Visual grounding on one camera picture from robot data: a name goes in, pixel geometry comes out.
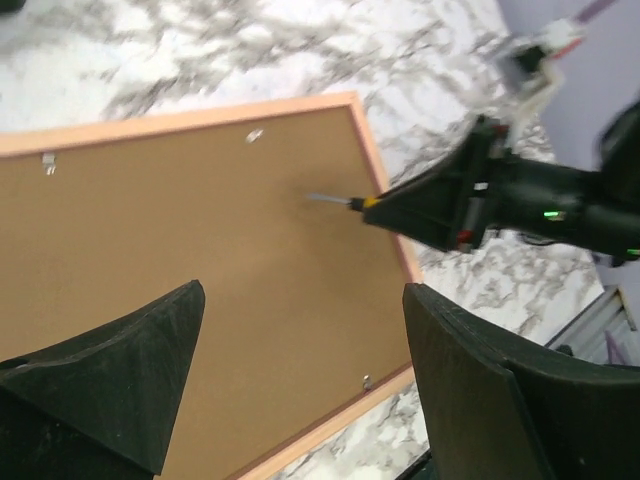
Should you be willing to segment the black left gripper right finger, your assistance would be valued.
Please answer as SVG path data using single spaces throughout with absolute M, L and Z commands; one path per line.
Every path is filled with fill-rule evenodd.
M 424 284 L 403 310 L 440 479 L 635 479 L 639 373 L 541 346 Z

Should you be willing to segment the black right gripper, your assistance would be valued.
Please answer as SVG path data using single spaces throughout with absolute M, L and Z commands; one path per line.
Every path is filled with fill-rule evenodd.
M 363 208 L 363 222 L 437 250 L 477 249 L 488 229 L 583 248 L 585 173 L 523 158 L 509 129 L 480 116 L 436 166 Z

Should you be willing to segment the yellow handled screwdriver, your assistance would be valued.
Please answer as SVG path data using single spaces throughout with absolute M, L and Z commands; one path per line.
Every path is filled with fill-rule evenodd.
M 307 198 L 314 201 L 335 203 L 346 206 L 348 209 L 356 212 L 363 212 L 364 210 L 376 205 L 380 199 L 377 197 L 336 197 L 320 193 L 310 193 Z

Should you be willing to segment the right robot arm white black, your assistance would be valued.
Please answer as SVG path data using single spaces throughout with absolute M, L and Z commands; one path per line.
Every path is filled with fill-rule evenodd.
M 612 257 L 639 258 L 639 106 L 609 124 L 601 167 L 586 171 L 523 158 L 509 126 L 481 115 L 435 167 L 375 199 L 365 223 L 439 251 L 469 252 L 488 230 L 513 230 Z

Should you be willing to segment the pink picture frame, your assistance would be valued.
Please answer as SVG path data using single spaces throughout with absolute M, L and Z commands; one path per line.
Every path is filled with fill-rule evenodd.
M 354 93 L 1 137 L 1 363 L 192 281 L 205 308 L 159 475 L 263 479 L 413 380 L 410 246 Z

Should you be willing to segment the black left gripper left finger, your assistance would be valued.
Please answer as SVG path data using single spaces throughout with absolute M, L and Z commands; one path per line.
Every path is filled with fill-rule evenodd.
M 205 308 L 192 280 L 1 363 L 4 475 L 159 475 Z

